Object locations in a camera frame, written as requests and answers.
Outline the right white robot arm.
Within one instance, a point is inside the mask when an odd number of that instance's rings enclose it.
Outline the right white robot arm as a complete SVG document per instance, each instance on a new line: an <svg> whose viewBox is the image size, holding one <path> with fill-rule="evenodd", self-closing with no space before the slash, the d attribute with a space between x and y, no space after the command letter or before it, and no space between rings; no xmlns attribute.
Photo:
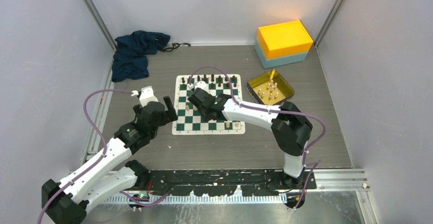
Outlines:
<svg viewBox="0 0 433 224"><path fill-rule="evenodd" d="M266 106L239 100L231 94L214 96L201 88L195 88L187 100L206 121L242 121L271 131L284 152L284 184L291 189L302 184L304 150L310 140L312 124L299 114L295 104Z"/></svg>

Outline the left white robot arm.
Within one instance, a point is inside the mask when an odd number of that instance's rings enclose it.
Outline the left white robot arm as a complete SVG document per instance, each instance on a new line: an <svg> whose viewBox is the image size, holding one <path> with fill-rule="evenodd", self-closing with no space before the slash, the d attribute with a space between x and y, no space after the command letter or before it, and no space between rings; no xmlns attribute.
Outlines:
<svg viewBox="0 0 433 224"><path fill-rule="evenodd" d="M163 100L144 99L143 105L133 108L135 119L121 126L91 160L67 177L43 184L42 210L54 223L81 223L95 206L114 194L147 187L149 170L129 158L156 137L159 127L178 119L170 97Z"/></svg>

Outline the gold metal tin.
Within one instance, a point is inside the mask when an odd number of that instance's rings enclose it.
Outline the gold metal tin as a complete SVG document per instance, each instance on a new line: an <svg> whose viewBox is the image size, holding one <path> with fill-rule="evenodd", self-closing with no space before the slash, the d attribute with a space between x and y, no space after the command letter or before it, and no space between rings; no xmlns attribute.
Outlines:
<svg viewBox="0 0 433 224"><path fill-rule="evenodd" d="M280 105L295 94L294 89L275 69L249 80L247 90L262 105Z"/></svg>

